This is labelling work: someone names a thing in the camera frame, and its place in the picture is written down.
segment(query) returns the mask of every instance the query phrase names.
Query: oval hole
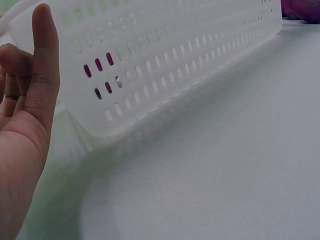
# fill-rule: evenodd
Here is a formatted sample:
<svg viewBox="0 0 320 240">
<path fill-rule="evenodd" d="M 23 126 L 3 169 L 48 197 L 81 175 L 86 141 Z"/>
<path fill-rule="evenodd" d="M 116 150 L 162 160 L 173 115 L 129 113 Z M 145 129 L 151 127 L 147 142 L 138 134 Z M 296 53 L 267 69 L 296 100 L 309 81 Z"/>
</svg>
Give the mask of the oval hole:
<svg viewBox="0 0 320 240">
<path fill-rule="evenodd" d="M 105 88 L 108 91 L 108 93 L 112 94 L 112 88 L 108 82 L 105 83 Z"/>
<path fill-rule="evenodd" d="M 101 65 L 101 62 L 100 62 L 99 58 L 96 58 L 96 59 L 95 59 L 95 65 L 96 65 L 96 67 L 98 68 L 99 72 L 102 72 L 102 71 L 103 71 L 103 67 L 102 67 L 102 65 Z"/>
<path fill-rule="evenodd" d="M 152 72 L 152 68 L 151 68 L 151 63 L 150 63 L 150 61 L 147 60 L 147 61 L 145 62 L 145 65 L 146 65 L 146 69 L 148 70 L 148 72 L 151 73 L 151 72 Z"/>
<path fill-rule="evenodd" d="M 99 89 L 98 89 L 98 88 L 95 88 L 95 89 L 94 89 L 94 92 L 95 92 L 96 97 L 97 97 L 99 100 L 102 100 L 102 96 L 101 96 L 101 93 L 100 93 Z"/>
<path fill-rule="evenodd" d="M 91 77 L 92 77 L 92 73 L 91 73 L 91 71 L 90 71 L 89 66 L 86 64 L 86 65 L 83 66 L 83 68 L 84 68 L 84 72 L 85 72 L 86 76 L 87 76 L 88 78 L 91 78 Z"/>
<path fill-rule="evenodd" d="M 130 102 L 129 98 L 126 97 L 126 98 L 124 99 L 124 103 L 125 103 L 127 109 L 130 110 L 130 109 L 132 108 L 131 102 Z"/>
<path fill-rule="evenodd" d="M 192 52 L 192 43 L 191 43 L 191 41 L 188 41 L 188 47 L 189 47 L 189 51 Z"/>
<path fill-rule="evenodd" d="M 115 64 L 110 52 L 106 54 L 106 59 L 108 60 L 110 66 L 113 66 Z"/>
<path fill-rule="evenodd" d="M 139 94 L 138 94 L 137 92 L 135 92 L 135 93 L 133 94 L 133 96 L 134 96 L 134 100 L 136 101 L 136 103 L 139 104 L 139 103 L 141 102 L 141 101 L 140 101 Z"/>
<path fill-rule="evenodd" d="M 205 35 L 202 35 L 202 42 L 203 42 L 203 45 L 207 44 L 207 40 L 206 40 L 206 36 Z"/>
<path fill-rule="evenodd" d="M 181 50 L 182 55 L 186 54 L 185 45 L 181 44 L 180 45 L 180 50 Z"/>
<path fill-rule="evenodd" d="M 161 84 L 162 84 L 162 87 L 165 88 L 167 86 L 167 83 L 166 83 L 166 79 L 165 77 L 161 77 Z"/>
<path fill-rule="evenodd" d="M 196 65 L 196 61 L 195 60 L 192 60 L 192 68 L 193 68 L 193 70 L 197 69 L 197 65 Z"/>
<path fill-rule="evenodd" d="M 199 66 L 201 67 L 204 64 L 203 60 L 202 60 L 202 56 L 199 57 Z"/>
<path fill-rule="evenodd" d="M 104 112 L 105 116 L 106 116 L 106 119 L 108 119 L 109 121 L 112 121 L 114 118 L 112 117 L 112 114 L 111 112 L 107 109 L 105 110 Z"/>
<path fill-rule="evenodd" d="M 180 67 L 178 67 L 178 69 L 177 69 L 177 73 L 178 73 L 178 78 L 182 78 L 182 71 L 181 71 L 181 68 Z"/>
<path fill-rule="evenodd" d="M 175 82 L 175 76 L 172 72 L 169 73 L 169 78 L 170 78 L 171 83 Z"/>
<path fill-rule="evenodd" d="M 141 67 L 139 65 L 137 65 L 135 67 L 136 73 L 138 74 L 139 78 L 142 78 L 142 71 L 141 71 Z"/>
<path fill-rule="evenodd" d="M 146 86 L 143 87 L 143 93 L 144 93 L 144 96 L 145 96 L 146 99 L 149 98 L 149 91 L 148 91 L 148 88 Z"/>
<path fill-rule="evenodd" d="M 122 81 L 120 80 L 120 77 L 119 77 L 119 76 L 116 76 L 116 77 L 115 77 L 115 82 L 116 82 L 116 84 L 118 84 L 118 87 L 119 87 L 120 89 L 123 88 L 123 84 L 122 84 Z"/>
<path fill-rule="evenodd" d="M 165 62 L 166 62 L 166 63 L 169 63 L 169 62 L 170 62 L 170 59 L 169 59 L 169 55 L 168 55 L 168 52 L 167 52 L 167 51 L 165 51 L 165 52 L 163 53 L 163 56 L 164 56 Z"/>
<path fill-rule="evenodd" d="M 122 110 L 121 110 L 120 105 L 119 105 L 118 103 L 116 103 L 116 104 L 114 105 L 114 108 L 115 108 L 115 110 L 116 110 L 116 113 L 117 113 L 119 116 L 121 116 L 121 115 L 122 115 Z"/>
<path fill-rule="evenodd" d="M 208 53 L 205 54 L 205 61 L 206 61 L 206 63 L 209 63 L 209 54 Z"/>
<path fill-rule="evenodd" d="M 185 73 L 189 74 L 190 73 L 190 69 L 189 69 L 189 65 L 187 63 L 184 65 L 184 68 L 185 68 Z"/>
<path fill-rule="evenodd" d="M 172 54 L 173 54 L 174 59 L 178 58 L 177 49 L 175 47 L 172 48 Z"/>
<path fill-rule="evenodd" d="M 158 92 L 158 86 L 157 86 L 157 84 L 156 84 L 155 81 L 152 83 L 152 87 L 153 87 L 153 91 L 154 91 L 155 93 L 157 93 L 157 92 Z"/>
<path fill-rule="evenodd" d="M 160 68 L 160 67 L 161 67 L 161 62 L 160 62 L 159 56 L 156 55 L 156 56 L 154 57 L 154 60 L 155 60 L 156 67 L 157 67 L 157 68 Z"/>
<path fill-rule="evenodd" d="M 132 75 L 129 70 L 125 71 L 126 79 L 130 82 L 132 81 Z"/>
<path fill-rule="evenodd" d="M 200 48 L 200 42 L 199 42 L 199 38 L 195 38 L 195 46 L 197 47 L 197 48 Z"/>
</svg>

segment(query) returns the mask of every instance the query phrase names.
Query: white plastic basket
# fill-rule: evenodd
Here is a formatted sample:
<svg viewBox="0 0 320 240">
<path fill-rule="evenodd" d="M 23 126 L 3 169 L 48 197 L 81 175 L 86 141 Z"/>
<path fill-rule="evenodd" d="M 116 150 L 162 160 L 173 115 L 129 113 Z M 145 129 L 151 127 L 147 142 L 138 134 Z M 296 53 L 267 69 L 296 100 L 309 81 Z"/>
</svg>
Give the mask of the white plastic basket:
<svg viewBox="0 0 320 240">
<path fill-rule="evenodd" d="M 60 39 L 59 99 L 93 136 L 115 137 L 281 29 L 280 0 L 46 0 Z M 33 52 L 23 0 L 0 43 Z"/>
</svg>

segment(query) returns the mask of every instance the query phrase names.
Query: white surface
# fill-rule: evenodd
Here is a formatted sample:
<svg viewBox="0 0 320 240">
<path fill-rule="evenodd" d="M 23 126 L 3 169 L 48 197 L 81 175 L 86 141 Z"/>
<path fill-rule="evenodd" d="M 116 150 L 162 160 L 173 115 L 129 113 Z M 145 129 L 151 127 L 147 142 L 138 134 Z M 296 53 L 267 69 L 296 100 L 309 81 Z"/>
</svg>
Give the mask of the white surface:
<svg viewBox="0 0 320 240">
<path fill-rule="evenodd" d="M 8 11 L 0 32 L 4 23 L 38 1 L 24 0 Z M 108 9 L 100 7 L 103 1 Z M 97 137 L 118 137 L 200 75 L 210 76 L 281 28 L 280 0 L 41 2 L 51 6 L 59 34 L 59 100 Z M 7 28 L 27 52 L 33 50 L 32 11 L 26 9 Z"/>
<path fill-rule="evenodd" d="M 82 239 L 320 239 L 319 56 L 320 26 L 286 25 L 120 141 Z"/>
</svg>

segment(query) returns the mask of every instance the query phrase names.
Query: ventilation slot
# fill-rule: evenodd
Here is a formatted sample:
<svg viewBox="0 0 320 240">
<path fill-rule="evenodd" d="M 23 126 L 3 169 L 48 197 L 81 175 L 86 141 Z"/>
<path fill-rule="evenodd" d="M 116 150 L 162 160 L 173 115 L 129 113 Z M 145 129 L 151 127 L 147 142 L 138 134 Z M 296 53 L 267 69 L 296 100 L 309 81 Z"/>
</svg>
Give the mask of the ventilation slot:
<svg viewBox="0 0 320 240">
<path fill-rule="evenodd" d="M 149 98 L 149 91 L 148 91 L 147 87 L 143 88 L 143 93 L 144 93 L 145 98 L 148 99 Z"/>
<path fill-rule="evenodd" d="M 133 96 L 134 96 L 134 100 L 136 101 L 136 103 L 139 104 L 139 103 L 141 102 L 141 101 L 140 101 L 139 94 L 138 94 L 137 92 L 135 92 L 135 93 L 133 94 Z"/>
<path fill-rule="evenodd" d="M 86 74 L 86 76 L 87 76 L 88 78 L 91 78 L 91 77 L 92 77 L 92 73 L 91 73 L 90 68 L 89 68 L 88 65 L 84 65 L 84 72 L 85 72 L 85 74 Z"/>
<path fill-rule="evenodd" d="M 99 100 L 102 100 L 102 96 L 101 96 L 101 93 L 100 93 L 99 89 L 98 89 L 98 88 L 95 88 L 95 89 L 94 89 L 94 92 L 95 92 L 96 97 L 97 97 Z"/>
<path fill-rule="evenodd" d="M 110 66 L 113 66 L 115 64 L 110 52 L 106 54 L 106 59 L 108 60 Z"/>
<path fill-rule="evenodd" d="M 120 89 L 123 88 L 122 81 L 120 80 L 120 77 L 119 77 L 119 76 L 116 76 L 116 77 L 115 77 L 115 82 L 116 82 L 116 84 L 118 84 L 118 87 L 119 87 Z"/>
<path fill-rule="evenodd" d="M 95 65 L 98 68 L 99 72 L 103 71 L 103 67 L 101 65 L 101 62 L 100 62 L 99 58 L 95 59 Z"/>
<path fill-rule="evenodd" d="M 105 88 L 108 91 L 108 93 L 112 94 L 112 88 L 108 82 L 105 83 Z"/>
<path fill-rule="evenodd" d="M 122 115 L 122 110 L 121 110 L 120 105 L 119 105 L 118 103 L 116 103 L 116 104 L 114 105 L 114 108 L 115 108 L 115 110 L 116 110 L 116 113 L 117 113 L 119 116 L 121 116 L 121 115 Z"/>
<path fill-rule="evenodd" d="M 132 108 L 131 102 L 130 102 L 129 98 L 126 97 L 126 98 L 124 99 L 124 103 L 125 103 L 127 109 L 130 110 L 130 109 Z"/>
</svg>

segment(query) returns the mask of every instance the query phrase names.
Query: white table surface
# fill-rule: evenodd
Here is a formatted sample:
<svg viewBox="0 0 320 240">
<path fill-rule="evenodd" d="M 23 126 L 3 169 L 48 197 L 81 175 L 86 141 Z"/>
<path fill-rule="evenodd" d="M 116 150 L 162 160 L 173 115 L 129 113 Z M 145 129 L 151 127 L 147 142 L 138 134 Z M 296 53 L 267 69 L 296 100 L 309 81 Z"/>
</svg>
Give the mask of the white table surface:
<svg viewBox="0 0 320 240">
<path fill-rule="evenodd" d="M 83 240 L 320 240 L 319 62 L 320 25 L 284 21 L 168 114 L 82 160 L 60 199 L 84 193 L 67 223 Z M 34 205 L 51 225 L 71 211 Z M 50 237 L 80 238 L 67 223 Z"/>
</svg>

